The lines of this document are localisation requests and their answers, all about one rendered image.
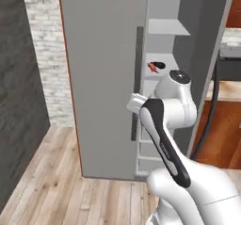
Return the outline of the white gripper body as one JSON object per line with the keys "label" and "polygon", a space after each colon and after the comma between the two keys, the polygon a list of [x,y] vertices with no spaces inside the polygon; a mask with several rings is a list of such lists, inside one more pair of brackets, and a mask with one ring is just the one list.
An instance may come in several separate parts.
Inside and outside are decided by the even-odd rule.
{"label": "white gripper body", "polygon": [[147,102],[148,98],[139,93],[132,93],[127,104],[127,109],[135,114],[139,114],[142,106]]}

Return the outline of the grey open freezer door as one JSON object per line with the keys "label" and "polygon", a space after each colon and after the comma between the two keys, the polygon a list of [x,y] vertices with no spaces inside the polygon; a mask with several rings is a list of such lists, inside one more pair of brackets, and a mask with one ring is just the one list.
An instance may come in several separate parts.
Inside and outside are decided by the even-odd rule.
{"label": "grey open freezer door", "polygon": [[178,20],[190,33],[177,37],[172,53],[191,78],[191,94],[202,111],[233,0],[181,0]]}

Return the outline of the grey closed fridge door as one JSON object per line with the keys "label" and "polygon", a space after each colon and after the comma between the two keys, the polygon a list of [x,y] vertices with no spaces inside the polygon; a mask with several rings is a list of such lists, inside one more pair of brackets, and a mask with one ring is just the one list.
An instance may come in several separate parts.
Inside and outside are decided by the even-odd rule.
{"label": "grey closed fridge door", "polygon": [[85,177],[133,180],[136,48],[147,0],[61,0],[74,115]]}

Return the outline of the brown base cupboard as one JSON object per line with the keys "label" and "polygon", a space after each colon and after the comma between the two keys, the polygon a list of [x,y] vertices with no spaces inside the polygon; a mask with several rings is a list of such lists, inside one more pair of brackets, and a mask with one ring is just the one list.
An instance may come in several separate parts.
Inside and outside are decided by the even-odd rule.
{"label": "brown base cupboard", "polygon": [[241,102],[217,102],[197,161],[222,169],[241,169]]}

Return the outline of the grey fridge body with shelves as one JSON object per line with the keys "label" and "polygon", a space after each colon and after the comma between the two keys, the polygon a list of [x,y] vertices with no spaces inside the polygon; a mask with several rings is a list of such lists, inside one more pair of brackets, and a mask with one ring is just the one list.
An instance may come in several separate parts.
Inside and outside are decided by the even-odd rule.
{"label": "grey fridge body with shelves", "polygon": [[[171,70],[181,70],[172,53],[177,37],[190,33],[178,20],[181,0],[147,0],[144,16],[144,36],[140,94],[151,95],[159,80]],[[148,63],[164,62],[165,69],[151,72]]]}

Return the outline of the grey microwave oven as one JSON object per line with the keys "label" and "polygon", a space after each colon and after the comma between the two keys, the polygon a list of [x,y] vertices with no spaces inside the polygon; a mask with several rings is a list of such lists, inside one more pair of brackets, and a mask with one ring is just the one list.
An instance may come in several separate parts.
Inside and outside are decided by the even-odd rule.
{"label": "grey microwave oven", "polygon": [[241,28],[226,28],[217,58],[219,79],[241,82]]}

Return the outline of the brown wall cupboard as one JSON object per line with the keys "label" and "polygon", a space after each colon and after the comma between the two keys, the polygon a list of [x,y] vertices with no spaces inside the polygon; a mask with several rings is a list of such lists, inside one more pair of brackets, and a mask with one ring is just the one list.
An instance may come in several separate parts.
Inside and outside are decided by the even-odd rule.
{"label": "brown wall cupboard", "polygon": [[233,0],[226,26],[241,28],[241,0]]}

